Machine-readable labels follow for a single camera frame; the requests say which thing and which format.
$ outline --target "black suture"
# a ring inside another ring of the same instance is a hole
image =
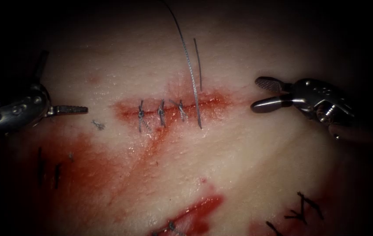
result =
[[[294,210],[290,210],[293,214],[295,215],[285,215],[284,218],[285,219],[299,219],[301,220],[305,225],[307,225],[307,221],[306,221],[306,217],[304,215],[304,202],[307,202],[309,204],[309,206],[311,206],[312,208],[314,208],[317,212],[317,214],[319,215],[319,218],[321,220],[323,220],[323,215],[322,215],[322,212],[321,212],[321,209],[319,207],[318,204],[314,203],[312,200],[304,197],[304,195],[301,193],[301,192],[297,192],[297,195],[300,196],[300,213],[297,213],[296,211]]]
[[[277,236],[283,236],[280,232],[278,232],[278,230],[275,228],[275,226],[271,222],[266,221],[265,223],[266,223],[266,225],[268,225],[269,228],[271,228],[272,230],[274,230],[275,235],[277,235]]]

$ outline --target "pale skin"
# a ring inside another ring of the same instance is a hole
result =
[[[50,51],[41,83],[48,89],[52,103],[89,107],[86,115],[56,118],[66,122],[63,135],[71,140],[78,133],[88,133],[93,145],[108,148],[105,152],[109,159],[114,151],[135,149],[148,142],[146,134],[115,118],[111,104],[133,97],[139,101],[160,99],[166,92],[165,85],[176,80],[176,75],[190,76],[179,33],[167,8],[153,1],[142,4],[141,8],[129,3],[103,7],[96,13],[66,19],[53,30],[45,29],[42,40],[35,38],[35,43],[22,50],[33,61],[37,50]],[[259,76],[288,83],[312,77],[342,87],[356,83],[357,61],[350,52],[342,52],[344,45],[335,40],[334,32],[282,6],[169,5],[185,38],[197,89],[199,73],[193,38],[199,49],[203,90],[226,86],[237,92],[240,103],[229,107],[220,122],[203,119],[202,130],[196,119],[182,123],[179,117],[175,122],[181,125],[172,133],[179,137],[176,145],[165,146],[163,154],[165,160],[173,157],[175,161],[159,163],[164,167],[157,173],[154,189],[145,187],[151,192],[139,195],[135,204],[122,201],[99,207],[82,226],[76,219],[76,212],[82,209],[57,210],[46,220],[51,232],[147,235],[197,199],[222,194],[225,201],[208,216],[210,229],[204,235],[258,235],[249,231],[251,222],[279,222],[275,215],[299,202],[298,191],[317,198],[324,194],[325,182],[332,173],[339,173],[343,181],[336,184],[339,194],[332,193],[335,205],[331,211],[345,206],[339,214],[344,223],[325,234],[359,233],[350,225],[361,222],[363,216],[358,213],[365,202],[351,199],[369,186],[355,187],[351,183],[355,176],[368,171],[368,162],[359,160],[352,147],[333,140],[325,126],[307,120],[293,107],[269,114],[255,114],[249,108],[253,101],[275,95],[255,86]],[[32,65],[20,63],[21,67]],[[192,87],[184,89],[193,93]],[[105,128],[98,130],[92,120]],[[48,135],[50,127],[51,122],[42,121],[31,128],[36,134],[32,142]],[[18,134],[12,140],[20,143],[20,138]],[[106,205],[110,190],[95,192],[86,201]],[[121,210],[126,212],[124,217],[117,222],[109,219]],[[348,219],[345,214],[356,216]]]

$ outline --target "blood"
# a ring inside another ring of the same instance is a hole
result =
[[[149,235],[152,235],[153,232],[158,233],[159,236],[203,235],[210,230],[210,223],[207,218],[223,202],[224,197],[222,195],[212,195],[203,198],[181,210],[176,217],[167,220],[167,225],[153,230]],[[173,222],[174,230],[168,229],[169,222]]]
[[[129,130],[122,143],[100,142],[98,136],[103,131],[77,126],[69,117],[45,119],[35,128],[21,132],[18,144],[10,143],[4,154],[10,156],[13,163],[6,163],[2,173],[7,176],[8,191],[18,192],[16,204],[11,206],[14,212],[31,215],[27,221],[38,232],[53,233],[54,229],[60,228],[61,222],[65,222],[64,232],[80,234],[108,219],[113,219],[112,223],[116,225],[132,219],[141,212],[140,206],[163,194],[157,189],[166,176],[167,166],[174,168],[179,161],[185,161],[166,154],[167,149],[176,148],[174,142],[182,139],[179,132],[193,129],[202,132],[197,124],[190,76],[187,71],[177,76],[175,80],[168,80],[164,94],[127,96],[108,105],[109,115]],[[204,130],[210,125],[226,122],[232,108],[240,106],[250,110],[251,100],[256,99],[246,100],[239,91],[226,86],[199,92],[198,97]],[[157,113],[161,99],[165,99],[166,127],[160,125]],[[179,108],[169,99],[176,103],[182,99],[183,110],[188,116],[185,122],[180,119]],[[143,127],[142,133],[138,129],[141,100],[144,100],[144,121],[151,129],[148,131]],[[40,147],[42,153],[38,158]],[[57,164],[60,164],[59,176]],[[205,182],[201,179],[194,184]],[[202,219],[222,202],[220,195],[208,197],[189,206],[189,214],[179,213],[173,220],[177,225],[185,225],[183,229],[187,233],[207,232],[209,224]],[[21,220],[19,217],[14,219],[16,224]]]

